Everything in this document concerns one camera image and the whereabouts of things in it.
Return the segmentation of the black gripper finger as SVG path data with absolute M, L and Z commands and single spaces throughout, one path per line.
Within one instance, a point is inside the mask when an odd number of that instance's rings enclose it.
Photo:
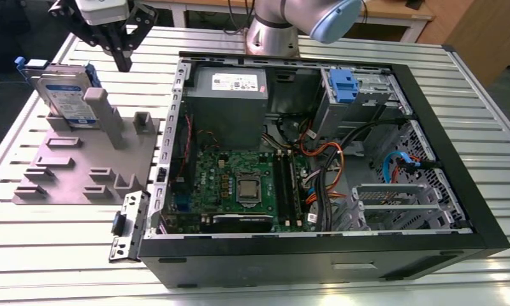
M 105 54 L 113 57 L 117 70 L 124 72 L 123 23 L 89 25 L 81 16 L 76 1 L 56 1 L 48 14 L 88 45 L 103 48 Z
M 129 2 L 128 4 L 131 8 L 131 14 L 125 21 L 124 29 L 127 29 L 128 24 L 135 25 L 136 28 L 124 36 L 125 68 L 123 69 L 123 72 L 131 71 L 132 53 L 139 48 L 159 18 L 159 12 L 152 6 L 148 6 L 141 2 Z

